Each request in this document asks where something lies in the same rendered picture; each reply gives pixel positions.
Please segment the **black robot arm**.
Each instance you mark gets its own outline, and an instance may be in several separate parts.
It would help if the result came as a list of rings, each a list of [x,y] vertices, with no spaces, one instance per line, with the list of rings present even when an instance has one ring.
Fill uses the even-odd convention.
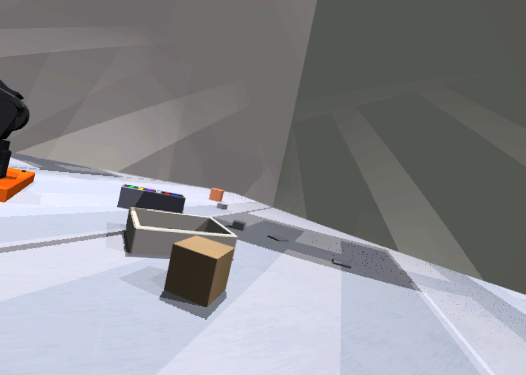
[[[0,79],[0,179],[7,176],[12,152],[8,136],[28,123],[29,109],[21,99],[22,95],[8,88]]]

